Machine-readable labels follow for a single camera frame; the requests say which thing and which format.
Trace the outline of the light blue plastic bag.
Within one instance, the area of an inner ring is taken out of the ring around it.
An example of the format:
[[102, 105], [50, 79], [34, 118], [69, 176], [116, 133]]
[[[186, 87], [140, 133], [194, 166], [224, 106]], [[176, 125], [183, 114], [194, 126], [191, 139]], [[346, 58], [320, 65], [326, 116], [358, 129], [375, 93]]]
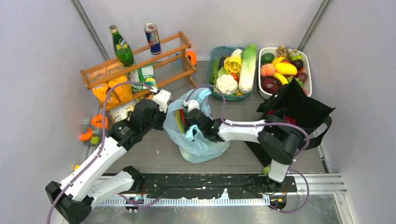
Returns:
[[163, 127], [171, 140], [179, 147], [183, 158], [192, 163], [202, 163], [219, 157], [230, 147], [229, 141], [209, 141], [196, 125], [188, 125], [186, 121], [182, 121], [181, 110], [184, 111], [185, 117], [187, 115], [187, 109], [183, 105], [187, 99], [196, 100], [203, 114], [211, 116], [211, 108], [207, 103], [210, 95], [211, 91], [208, 88], [190, 90], [168, 106]]

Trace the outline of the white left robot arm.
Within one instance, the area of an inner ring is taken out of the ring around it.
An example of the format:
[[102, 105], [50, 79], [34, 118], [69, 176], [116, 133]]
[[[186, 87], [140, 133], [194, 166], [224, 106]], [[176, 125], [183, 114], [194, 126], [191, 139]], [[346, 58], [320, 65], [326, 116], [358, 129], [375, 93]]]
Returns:
[[100, 202], [115, 194], [142, 190], [145, 179], [128, 166], [110, 179], [95, 182], [116, 160], [142, 141], [150, 130], [163, 130], [168, 109], [167, 99], [144, 99], [126, 119], [118, 121], [105, 134], [101, 145], [81, 166], [61, 182], [51, 181], [45, 191], [51, 202], [46, 222], [57, 210], [70, 224], [83, 222]]

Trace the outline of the red chili pepper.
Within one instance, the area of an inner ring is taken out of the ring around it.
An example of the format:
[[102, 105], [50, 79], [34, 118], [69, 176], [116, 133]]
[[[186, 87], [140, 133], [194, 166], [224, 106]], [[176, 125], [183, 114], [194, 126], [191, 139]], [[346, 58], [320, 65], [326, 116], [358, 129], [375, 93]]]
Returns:
[[186, 122], [185, 122], [185, 118], [184, 118], [184, 109], [180, 109], [179, 113], [180, 113], [180, 118], [181, 118], [181, 122], [182, 122], [183, 126], [186, 126]]

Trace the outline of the black tote bag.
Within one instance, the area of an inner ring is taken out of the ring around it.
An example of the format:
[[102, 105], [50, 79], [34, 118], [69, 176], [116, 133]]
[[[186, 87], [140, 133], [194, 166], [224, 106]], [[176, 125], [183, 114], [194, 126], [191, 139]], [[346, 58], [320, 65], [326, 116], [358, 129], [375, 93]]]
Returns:
[[280, 91], [277, 92], [276, 97], [271, 96], [265, 99], [259, 104], [256, 111], [261, 113], [260, 119], [265, 119], [267, 115], [271, 115], [282, 108], [285, 109], [285, 120], [304, 129], [308, 135], [317, 130], [322, 124], [326, 125], [326, 129], [320, 135], [310, 139], [306, 149], [318, 147], [332, 124], [330, 113], [335, 108], [306, 96], [302, 87], [295, 80], [283, 85]]

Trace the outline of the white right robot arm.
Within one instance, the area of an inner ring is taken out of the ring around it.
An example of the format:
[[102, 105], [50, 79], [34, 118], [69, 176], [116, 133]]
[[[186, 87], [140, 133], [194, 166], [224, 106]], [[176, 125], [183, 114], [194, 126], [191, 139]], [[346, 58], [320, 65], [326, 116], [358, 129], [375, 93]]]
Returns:
[[286, 123], [281, 111], [253, 122], [211, 119], [199, 109], [187, 112], [186, 130], [200, 134], [211, 142], [240, 140], [259, 144], [271, 159], [266, 185], [271, 191], [281, 191], [285, 177], [300, 143], [308, 134], [300, 127]]

